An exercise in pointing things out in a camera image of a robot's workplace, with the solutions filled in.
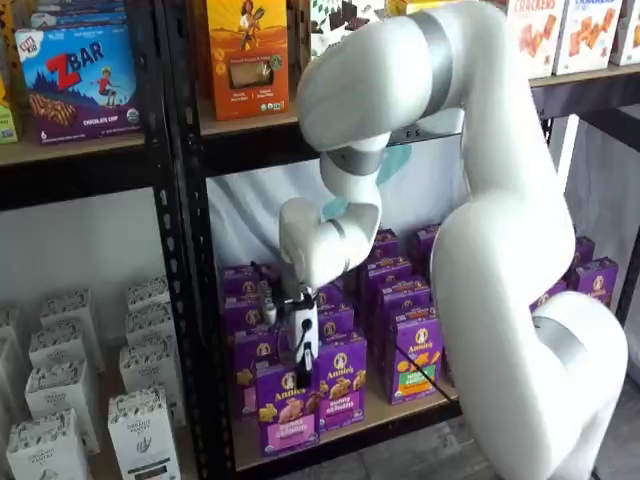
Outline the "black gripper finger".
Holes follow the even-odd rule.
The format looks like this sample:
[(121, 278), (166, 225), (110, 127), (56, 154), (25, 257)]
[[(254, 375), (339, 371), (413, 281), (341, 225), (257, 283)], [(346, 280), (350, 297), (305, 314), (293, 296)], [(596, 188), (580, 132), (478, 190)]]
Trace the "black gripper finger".
[(312, 344), (302, 344), (297, 349), (297, 385), (310, 386), (315, 355)]

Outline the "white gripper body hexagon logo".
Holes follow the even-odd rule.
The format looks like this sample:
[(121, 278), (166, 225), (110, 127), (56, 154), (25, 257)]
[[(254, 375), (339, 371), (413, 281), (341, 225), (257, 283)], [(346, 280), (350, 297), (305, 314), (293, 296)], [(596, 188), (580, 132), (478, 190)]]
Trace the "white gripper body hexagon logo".
[(318, 353), (319, 333), (317, 305), (314, 300), (293, 302), (289, 310), (289, 345), (293, 354), (302, 354), (310, 345), (311, 353)]

